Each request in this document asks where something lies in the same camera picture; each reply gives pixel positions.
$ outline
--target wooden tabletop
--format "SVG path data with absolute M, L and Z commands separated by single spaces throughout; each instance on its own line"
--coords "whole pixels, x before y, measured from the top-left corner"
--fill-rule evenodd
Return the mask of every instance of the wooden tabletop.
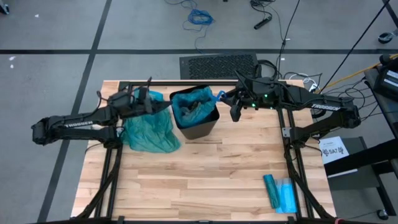
M 303 86 L 300 80 L 288 83 Z M 104 81 L 102 96 L 107 98 L 116 93 L 118 86 L 119 81 Z M 150 89 L 163 93 L 165 100 L 169 100 L 170 93 L 190 87 L 170 85 L 151 86 Z M 232 88 L 211 86 L 214 94 Z M 271 208 L 262 179 L 265 174 L 272 174 L 275 179 L 289 177 L 276 110 L 242 110 L 240 121 L 234 123 L 229 106 L 217 103 L 217 108 L 220 119 L 210 135 L 203 138 L 185 139 L 174 125 L 174 134 L 182 146 L 173 153 L 136 152 L 124 146 L 113 219 L 123 215 L 127 220 L 282 221 L 295 216 L 277 214 Z M 308 109 L 294 111 L 294 118 L 296 126 L 312 124 Z M 97 143 L 89 141 L 88 146 Z M 315 141 L 307 144 L 318 147 Z M 72 216 L 82 212 L 97 192 L 105 153 L 102 145 L 86 153 Z M 302 157 L 310 190 L 327 212 L 335 216 L 320 152 L 304 148 Z M 306 217 L 301 190 L 298 193 L 301 211 Z M 108 198 L 109 189 L 104 196 L 103 216 Z

